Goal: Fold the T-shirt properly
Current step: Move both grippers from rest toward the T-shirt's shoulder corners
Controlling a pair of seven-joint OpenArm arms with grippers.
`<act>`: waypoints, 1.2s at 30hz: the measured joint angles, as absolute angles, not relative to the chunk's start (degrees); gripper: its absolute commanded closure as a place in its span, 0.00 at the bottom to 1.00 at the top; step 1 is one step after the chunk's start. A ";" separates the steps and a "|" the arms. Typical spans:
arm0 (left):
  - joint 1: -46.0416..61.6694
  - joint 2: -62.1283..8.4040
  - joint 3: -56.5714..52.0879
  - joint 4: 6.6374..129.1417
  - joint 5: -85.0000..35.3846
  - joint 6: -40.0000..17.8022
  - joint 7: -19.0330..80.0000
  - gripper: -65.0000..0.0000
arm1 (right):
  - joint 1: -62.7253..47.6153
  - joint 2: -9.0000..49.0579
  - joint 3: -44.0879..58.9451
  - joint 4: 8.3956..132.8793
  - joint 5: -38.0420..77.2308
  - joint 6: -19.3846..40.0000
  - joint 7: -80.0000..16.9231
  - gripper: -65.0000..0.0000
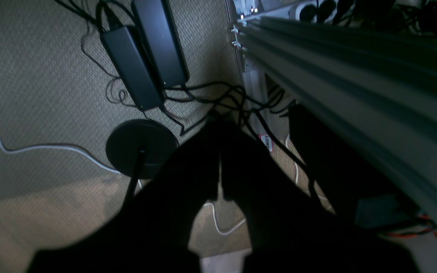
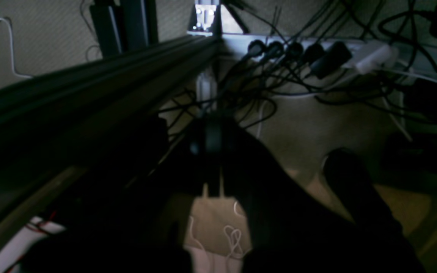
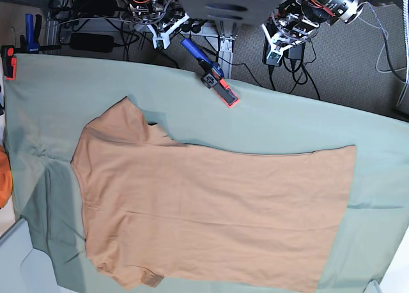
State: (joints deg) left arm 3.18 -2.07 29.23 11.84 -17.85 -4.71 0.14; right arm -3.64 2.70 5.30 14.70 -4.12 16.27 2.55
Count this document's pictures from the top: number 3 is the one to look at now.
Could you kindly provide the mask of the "robot arm with silver motor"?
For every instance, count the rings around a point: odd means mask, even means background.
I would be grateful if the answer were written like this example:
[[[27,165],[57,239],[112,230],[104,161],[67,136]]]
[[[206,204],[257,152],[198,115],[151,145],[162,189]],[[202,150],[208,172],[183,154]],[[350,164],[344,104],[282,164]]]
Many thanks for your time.
[[[280,66],[285,57],[301,61],[304,44],[322,24],[353,22],[364,0],[283,0],[261,25],[265,34],[264,63]]]

